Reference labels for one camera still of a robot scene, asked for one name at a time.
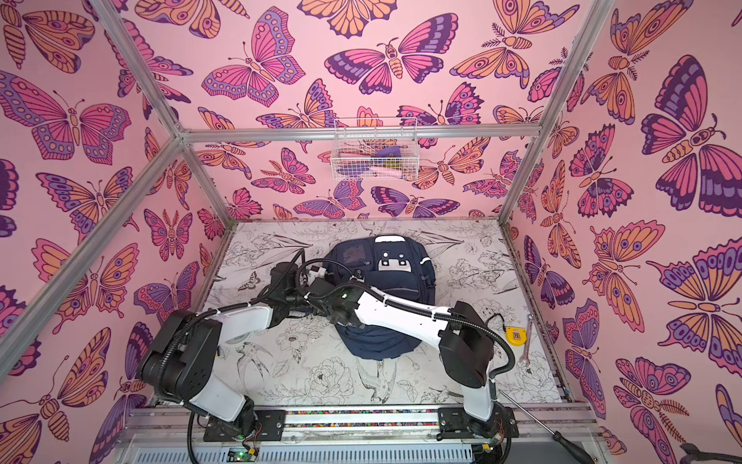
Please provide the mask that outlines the navy blue student backpack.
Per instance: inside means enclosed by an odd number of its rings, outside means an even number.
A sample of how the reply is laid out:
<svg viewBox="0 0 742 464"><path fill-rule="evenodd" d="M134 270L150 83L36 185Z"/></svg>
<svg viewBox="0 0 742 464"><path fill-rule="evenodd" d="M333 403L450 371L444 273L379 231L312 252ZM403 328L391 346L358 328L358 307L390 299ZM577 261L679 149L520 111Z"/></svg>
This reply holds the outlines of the navy blue student backpack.
<svg viewBox="0 0 742 464"><path fill-rule="evenodd" d="M325 257L327 281L334 285L350 276L392 296L434 305L436 274L433 262L419 242L399 235L367 237L345 241ZM410 353L420 341L381 326L343 327L336 330L347 349L364 360L384 361Z"/></svg>

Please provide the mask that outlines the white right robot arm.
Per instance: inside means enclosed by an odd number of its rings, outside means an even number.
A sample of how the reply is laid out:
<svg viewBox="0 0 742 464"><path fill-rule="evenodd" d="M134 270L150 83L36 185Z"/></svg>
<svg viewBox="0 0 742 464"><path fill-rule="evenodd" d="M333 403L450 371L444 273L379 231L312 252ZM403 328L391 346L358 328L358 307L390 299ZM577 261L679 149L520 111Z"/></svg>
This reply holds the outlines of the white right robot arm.
<svg viewBox="0 0 742 464"><path fill-rule="evenodd" d="M514 369L516 359L506 339L490 330L471 305L423 305L357 280L338 286L315 280L300 292L334 323L387 328L436 349L444 371L462 390L465 413L483 425L492 421L495 378Z"/></svg>

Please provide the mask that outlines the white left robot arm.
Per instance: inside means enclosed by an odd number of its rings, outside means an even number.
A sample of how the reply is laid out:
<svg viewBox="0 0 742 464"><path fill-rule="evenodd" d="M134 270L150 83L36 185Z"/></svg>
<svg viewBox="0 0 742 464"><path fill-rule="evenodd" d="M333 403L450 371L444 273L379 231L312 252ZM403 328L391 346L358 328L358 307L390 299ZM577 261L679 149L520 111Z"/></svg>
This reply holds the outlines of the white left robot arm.
<svg viewBox="0 0 742 464"><path fill-rule="evenodd" d="M281 262L258 297L202 314L176 310L169 315L137 366L135 378L155 389L157 398L209 416L248 433L256 421L254 402L214 373L220 347L275 327L300 309L298 265Z"/></svg>

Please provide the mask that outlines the small green circuit board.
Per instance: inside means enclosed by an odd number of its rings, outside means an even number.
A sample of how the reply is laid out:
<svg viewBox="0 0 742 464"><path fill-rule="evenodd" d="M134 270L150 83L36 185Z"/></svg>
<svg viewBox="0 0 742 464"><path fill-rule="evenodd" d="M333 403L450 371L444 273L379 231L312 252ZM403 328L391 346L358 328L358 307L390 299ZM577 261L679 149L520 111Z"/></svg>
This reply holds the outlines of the small green circuit board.
<svg viewBox="0 0 742 464"><path fill-rule="evenodd" d="M255 463L258 460L258 450L255 448L231 448L228 450L227 463Z"/></svg>

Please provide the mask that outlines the yellow tape measure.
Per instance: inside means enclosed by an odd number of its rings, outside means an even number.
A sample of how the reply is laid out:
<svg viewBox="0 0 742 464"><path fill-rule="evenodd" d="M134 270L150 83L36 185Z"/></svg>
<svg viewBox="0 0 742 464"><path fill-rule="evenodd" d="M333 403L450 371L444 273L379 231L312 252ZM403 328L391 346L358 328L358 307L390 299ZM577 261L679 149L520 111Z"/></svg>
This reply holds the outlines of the yellow tape measure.
<svg viewBox="0 0 742 464"><path fill-rule="evenodd" d="M498 323L496 324L497 329L501 329L502 332L505 335L506 341L515 347L521 347L525 346L526 343L529 341L529 335L528 331L524 328L520 327L512 327L508 326L506 324L504 316L500 313L495 313L488 317L488 319L485 321L487 325L490 325L491 323L494 323L496 320L498 320Z"/></svg>

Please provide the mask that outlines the silver wrench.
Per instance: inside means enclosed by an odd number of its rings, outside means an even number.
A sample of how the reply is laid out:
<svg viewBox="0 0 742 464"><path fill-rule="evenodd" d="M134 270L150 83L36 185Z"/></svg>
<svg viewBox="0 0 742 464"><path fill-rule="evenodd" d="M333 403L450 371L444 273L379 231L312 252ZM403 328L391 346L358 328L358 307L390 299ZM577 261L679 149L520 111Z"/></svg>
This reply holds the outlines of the silver wrench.
<svg viewBox="0 0 742 464"><path fill-rule="evenodd" d="M525 369L526 373L531 374L531 360L529 359L529 350L531 349L531 342L533 341L533 316L529 315L527 320L527 327L525 329L526 341L523 345L523 353L519 359L521 367Z"/></svg>

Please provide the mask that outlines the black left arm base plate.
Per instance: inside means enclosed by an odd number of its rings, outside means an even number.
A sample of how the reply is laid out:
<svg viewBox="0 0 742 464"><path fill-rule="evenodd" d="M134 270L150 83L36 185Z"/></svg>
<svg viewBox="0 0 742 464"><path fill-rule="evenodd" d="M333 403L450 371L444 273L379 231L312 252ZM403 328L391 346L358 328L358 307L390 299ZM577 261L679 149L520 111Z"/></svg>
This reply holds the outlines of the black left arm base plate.
<svg viewBox="0 0 742 464"><path fill-rule="evenodd" d="M209 442L278 442L282 439L287 411L280 409L253 410L232 423L211 417L203 440Z"/></svg>

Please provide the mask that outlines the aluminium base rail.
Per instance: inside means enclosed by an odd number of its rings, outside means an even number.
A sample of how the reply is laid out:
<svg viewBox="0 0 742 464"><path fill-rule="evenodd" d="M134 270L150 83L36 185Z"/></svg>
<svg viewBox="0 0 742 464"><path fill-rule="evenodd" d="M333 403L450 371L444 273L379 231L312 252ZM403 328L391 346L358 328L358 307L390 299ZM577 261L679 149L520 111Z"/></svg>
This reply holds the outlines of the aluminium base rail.
<svg viewBox="0 0 742 464"><path fill-rule="evenodd" d="M572 463L551 435L518 412L515 436L437 441L437 410L451 405L364 407L262 407L287 411L278 442L205 442L209 420L189 419L174 408L133 414L112 454L114 463L227 463L231 448L255 448L255 463ZM540 421L590 454L611 463L595 420L583 407L538 407Z"/></svg>

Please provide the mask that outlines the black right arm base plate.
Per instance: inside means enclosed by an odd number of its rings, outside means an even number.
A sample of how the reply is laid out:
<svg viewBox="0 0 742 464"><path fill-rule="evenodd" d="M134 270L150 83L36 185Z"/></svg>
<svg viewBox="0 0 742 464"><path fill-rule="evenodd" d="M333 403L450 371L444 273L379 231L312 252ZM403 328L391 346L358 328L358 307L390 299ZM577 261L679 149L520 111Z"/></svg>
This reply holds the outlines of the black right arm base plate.
<svg viewBox="0 0 742 464"><path fill-rule="evenodd" d="M475 419L463 407L440 407L437 410L439 432L437 441L475 438Z"/></svg>

